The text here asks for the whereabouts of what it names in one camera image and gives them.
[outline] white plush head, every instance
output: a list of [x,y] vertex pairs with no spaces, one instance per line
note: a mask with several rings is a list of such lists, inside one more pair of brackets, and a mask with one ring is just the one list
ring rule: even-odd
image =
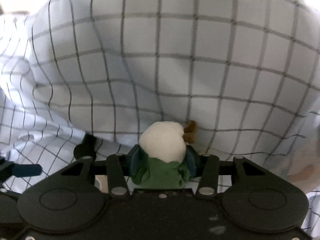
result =
[[151,158],[182,163],[187,149],[183,135],[183,126],[177,122],[155,122],[141,135],[139,145]]

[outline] stuffed toy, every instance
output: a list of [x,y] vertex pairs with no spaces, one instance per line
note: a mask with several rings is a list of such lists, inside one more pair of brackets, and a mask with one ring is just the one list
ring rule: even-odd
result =
[[139,140],[139,166],[132,182],[143,188],[183,188],[189,180],[186,143],[196,141],[197,123],[187,127],[176,122],[156,122],[148,127]]

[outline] brown antler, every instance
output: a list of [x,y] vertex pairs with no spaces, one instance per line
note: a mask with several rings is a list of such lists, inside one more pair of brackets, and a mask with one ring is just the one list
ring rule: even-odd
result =
[[198,125],[196,121],[189,121],[187,123],[187,127],[183,129],[184,133],[189,133],[189,132],[196,133],[197,130],[198,130]]
[[187,127],[183,129],[184,135],[182,136],[184,141],[187,143],[195,143],[196,142],[196,135],[195,133],[198,130],[198,125],[195,121],[189,121],[187,123]]
[[182,138],[184,139],[185,142],[187,143],[195,143],[196,142],[196,136],[194,133],[188,132],[185,133]]

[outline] metal screw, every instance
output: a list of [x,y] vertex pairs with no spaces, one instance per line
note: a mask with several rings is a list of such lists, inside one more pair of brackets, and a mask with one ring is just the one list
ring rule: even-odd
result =
[[127,193],[127,189],[124,188],[124,187],[114,187],[112,190],[111,190],[111,193],[113,195],[117,195],[117,196],[122,196],[124,194]]
[[166,194],[163,194],[163,193],[161,193],[160,195],[159,195],[159,198],[166,198],[167,197],[167,195]]
[[199,189],[199,193],[201,195],[210,196],[214,193],[214,189],[212,187],[202,187]]
[[200,179],[201,179],[201,178],[194,178],[192,181],[193,181],[193,182],[200,182]]

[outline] white cloth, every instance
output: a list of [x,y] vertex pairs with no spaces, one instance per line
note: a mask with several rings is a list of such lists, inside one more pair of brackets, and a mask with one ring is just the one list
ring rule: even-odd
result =
[[320,184],[317,148],[297,151],[320,110],[319,15],[303,0],[50,0],[2,16],[0,30],[1,154],[44,168],[13,190],[70,163],[84,131],[127,145],[101,141],[106,156],[154,122],[187,120],[198,152],[245,155],[289,180],[313,165],[300,187]]

